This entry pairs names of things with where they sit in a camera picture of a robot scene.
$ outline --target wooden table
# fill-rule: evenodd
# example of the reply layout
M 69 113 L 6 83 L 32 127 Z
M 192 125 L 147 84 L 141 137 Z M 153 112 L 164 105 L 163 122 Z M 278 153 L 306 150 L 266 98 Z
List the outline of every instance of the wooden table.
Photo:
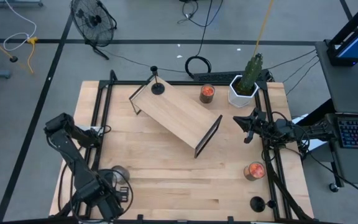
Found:
M 270 200 L 267 177 L 250 182 L 243 174 L 244 167 L 251 162 L 264 164 L 262 142 L 255 135 L 250 144 L 244 144 L 246 133 L 232 119 L 234 115 L 250 115 L 254 101 L 237 109 L 228 103 L 227 86 L 216 86 L 213 102 L 204 105 L 198 99 L 200 86 L 176 85 L 175 88 L 205 108 L 223 115 L 218 131 L 203 153 L 194 159 L 194 149 L 189 145 L 146 114 L 135 115 L 128 98 L 138 87 L 114 85 L 112 88 L 107 120 L 112 131 L 104 136 L 99 166 L 102 169 L 121 165 L 131 173 L 134 203 L 121 219 L 136 219 L 138 214 L 143 214 L 148 220 L 227 220 L 228 216 L 237 221 L 274 220 L 272 209 L 255 213 L 249 206 L 254 196 Z M 74 115 L 77 125 L 90 125 L 97 90 L 98 82 L 83 82 Z M 272 111 L 291 118 L 283 84 L 268 83 L 268 92 Z M 264 108 L 263 93 L 260 94 Z M 297 150 L 295 143 L 287 147 Z M 287 189 L 306 214 L 313 217 L 299 156 L 286 149 L 281 150 L 281 156 Z M 67 170 L 63 177 L 62 203 L 69 199 L 70 177 Z M 57 192 L 58 184 L 50 214 L 58 212 Z M 276 192 L 280 216 L 284 217 L 281 193 L 277 188 Z M 101 218 L 97 208 L 91 217 Z

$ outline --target potted plant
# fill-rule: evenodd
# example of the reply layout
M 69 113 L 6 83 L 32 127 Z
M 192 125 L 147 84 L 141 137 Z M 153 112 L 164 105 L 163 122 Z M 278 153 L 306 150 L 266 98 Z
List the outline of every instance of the potted plant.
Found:
M 247 105 L 259 89 L 256 84 L 262 71 L 263 56 L 257 54 L 251 58 L 243 75 L 237 75 L 229 86 L 229 103 L 237 108 Z

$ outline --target electric fan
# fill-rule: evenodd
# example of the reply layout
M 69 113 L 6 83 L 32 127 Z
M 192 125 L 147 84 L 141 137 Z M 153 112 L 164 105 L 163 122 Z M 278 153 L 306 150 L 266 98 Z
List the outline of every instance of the electric fan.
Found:
M 73 22 L 85 39 L 85 44 L 90 45 L 95 53 L 109 60 L 109 57 L 98 47 L 110 44 L 114 30 L 117 29 L 117 21 L 99 0 L 72 0 L 70 8 Z

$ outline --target white cable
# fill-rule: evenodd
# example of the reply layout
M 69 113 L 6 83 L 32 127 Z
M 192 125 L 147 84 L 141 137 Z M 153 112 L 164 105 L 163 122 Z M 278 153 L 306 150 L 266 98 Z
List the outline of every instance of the white cable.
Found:
M 5 0 L 5 2 L 6 2 L 6 4 L 9 6 L 9 8 L 12 10 L 12 12 L 14 12 L 17 16 L 19 16 L 20 18 L 24 19 L 25 21 L 31 22 L 31 23 L 34 25 L 34 31 L 33 31 L 33 33 L 32 33 L 31 35 L 29 35 L 29 34 L 27 34 L 27 33 L 25 33 L 25 32 L 20 32 L 20 33 L 17 33 L 17 34 L 13 34 L 12 36 L 10 36 L 10 37 L 8 37 L 6 40 L 4 40 L 4 49 L 7 50 L 7 51 L 13 51 L 13 50 L 16 50 L 16 49 L 18 49 L 19 47 L 21 47 L 24 43 L 27 42 L 28 39 L 30 39 L 30 38 L 35 34 L 35 31 L 37 30 L 37 25 L 36 25 L 33 21 L 31 21 L 31 20 L 29 20 L 29 19 L 26 19 L 25 17 L 23 17 L 22 15 L 20 15 L 19 13 L 17 13 L 15 10 L 13 10 L 12 6 L 8 3 L 7 0 Z M 6 48 L 5 44 L 6 44 L 6 42 L 7 42 L 9 39 L 11 39 L 11 38 L 14 37 L 14 36 L 22 35 L 22 34 L 24 34 L 24 35 L 27 36 L 26 40 L 24 40 L 23 43 L 19 44 L 17 47 L 15 47 L 15 48 L 13 48 L 13 49 L 7 49 L 7 48 Z

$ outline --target black desk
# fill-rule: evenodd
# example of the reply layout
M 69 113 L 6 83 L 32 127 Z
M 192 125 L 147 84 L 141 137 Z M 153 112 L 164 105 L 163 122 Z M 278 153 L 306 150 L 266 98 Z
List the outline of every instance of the black desk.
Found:
M 326 53 L 326 43 L 317 42 L 315 46 L 331 99 L 302 119 L 299 125 L 313 125 L 328 113 L 358 114 L 358 63 L 353 67 L 333 67 Z M 358 149 L 341 148 L 338 142 L 332 142 L 330 148 L 332 158 L 327 160 L 332 161 L 333 170 L 348 181 L 358 184 Z M 343 187 L 338 178 L 336 184 Z

